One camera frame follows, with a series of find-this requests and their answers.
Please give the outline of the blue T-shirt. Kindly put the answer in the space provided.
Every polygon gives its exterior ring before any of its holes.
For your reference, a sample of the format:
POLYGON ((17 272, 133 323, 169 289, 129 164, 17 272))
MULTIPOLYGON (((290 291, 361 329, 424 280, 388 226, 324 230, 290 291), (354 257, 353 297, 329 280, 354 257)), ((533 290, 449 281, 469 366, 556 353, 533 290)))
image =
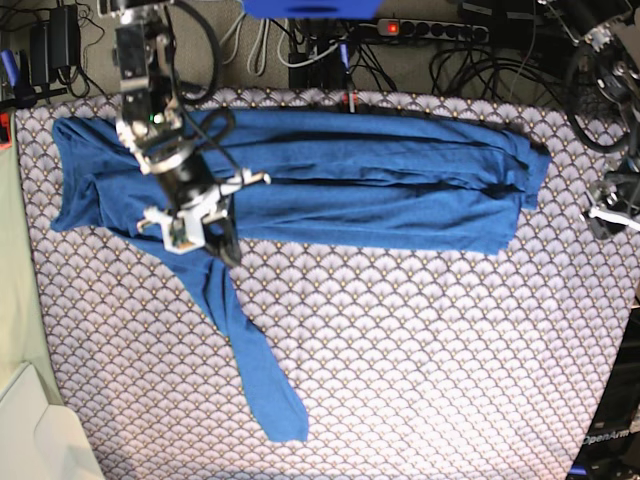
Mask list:
MULTIPOLYGON (((497 254, 537 205, 550 154, 506 129, 446 119, 239 110, 223 144, 261 183, 235 197, 243 238, 497 254)), ((203 251, 167 252, 143 209, 163 200, 113 123, 60 118, 63 171, 54 231, 103 227, 156 257, 230 339, 250 410, 273 442, 303 441, 307 411, 264 335, 243 313, 228 268, 203 251)))

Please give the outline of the red and grey clamp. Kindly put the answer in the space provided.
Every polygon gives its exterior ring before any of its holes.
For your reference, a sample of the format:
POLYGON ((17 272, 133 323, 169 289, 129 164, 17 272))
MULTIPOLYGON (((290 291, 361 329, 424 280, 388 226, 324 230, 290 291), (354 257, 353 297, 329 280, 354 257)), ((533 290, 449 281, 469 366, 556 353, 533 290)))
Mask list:
POLYGON ((342 96, 341 110, 345 113, 356 114, 358 112, 358 94, 348 90, 342 96))

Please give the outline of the patterned fan-print tablecloth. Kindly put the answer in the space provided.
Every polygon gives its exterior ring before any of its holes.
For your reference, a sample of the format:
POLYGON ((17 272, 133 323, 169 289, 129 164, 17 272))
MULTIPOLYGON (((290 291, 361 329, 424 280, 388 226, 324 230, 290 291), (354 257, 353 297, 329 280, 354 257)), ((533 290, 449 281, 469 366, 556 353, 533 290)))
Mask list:
POLYGON ((59 393, 108 479, 562 479, 597 411, 639 282, 639 236, 598 241, 587 190, 615 164, 565 114, 427 95, 385 113, 492 122, 552 162, 496 256, 246 240, 232 277, 310 417, 253 419, 229 341, 157 259, 101 228, 54 232, 52 127, 97 97, 17 112, 21 187, 59 393))

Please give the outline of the blue box overhead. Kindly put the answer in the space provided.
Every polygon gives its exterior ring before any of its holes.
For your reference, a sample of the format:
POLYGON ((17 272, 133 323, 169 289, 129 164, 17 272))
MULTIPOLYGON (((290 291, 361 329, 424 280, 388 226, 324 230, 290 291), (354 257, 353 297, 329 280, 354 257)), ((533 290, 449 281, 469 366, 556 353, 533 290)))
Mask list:
POLYGON ((245 11, 256 18, 370 19, 381 0, 245 0, 245 11))

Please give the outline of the black OpenArm base box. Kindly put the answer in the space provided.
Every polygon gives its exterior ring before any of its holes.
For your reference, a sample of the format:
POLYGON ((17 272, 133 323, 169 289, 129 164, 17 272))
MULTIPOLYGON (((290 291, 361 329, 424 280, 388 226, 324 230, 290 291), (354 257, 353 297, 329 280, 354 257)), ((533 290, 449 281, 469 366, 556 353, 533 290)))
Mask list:
POLYGON ((567 477, 639 477, 638 305, 632 307, 603 396, 567 477))

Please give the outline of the white plastic bin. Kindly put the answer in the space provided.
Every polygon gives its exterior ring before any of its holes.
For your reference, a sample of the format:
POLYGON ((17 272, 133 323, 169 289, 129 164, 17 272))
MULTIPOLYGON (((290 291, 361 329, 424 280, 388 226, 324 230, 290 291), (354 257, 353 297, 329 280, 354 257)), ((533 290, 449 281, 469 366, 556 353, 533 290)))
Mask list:
POLYGON ((1 477, 104 477, 78 416, 49 402, 28 362, 20 364, 1 389, 1 477))

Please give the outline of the blue-handled clamp left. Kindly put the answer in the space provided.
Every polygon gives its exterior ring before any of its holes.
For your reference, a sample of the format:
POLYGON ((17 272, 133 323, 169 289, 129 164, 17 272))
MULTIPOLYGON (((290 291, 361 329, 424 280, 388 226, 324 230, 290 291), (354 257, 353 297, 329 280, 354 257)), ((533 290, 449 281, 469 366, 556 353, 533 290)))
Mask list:
POLYGON ((1 59, 13 92, 12 98, 1 101, 1 109, 33 107, 37 103, 35 90, 28 80, 22 79, 13 52, 10 49, 2 50, 1 59))

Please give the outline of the black power strip red switch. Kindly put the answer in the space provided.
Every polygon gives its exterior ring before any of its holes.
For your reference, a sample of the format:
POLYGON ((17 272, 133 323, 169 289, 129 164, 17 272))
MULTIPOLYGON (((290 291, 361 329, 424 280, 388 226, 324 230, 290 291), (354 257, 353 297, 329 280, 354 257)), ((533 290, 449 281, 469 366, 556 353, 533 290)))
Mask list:
POLYGON ((379 19, 375 26, 378 34, 387 38, 411 40, 443 40, 487 43, 490 31, 485 26, 442 23, 425 20, 379 19))

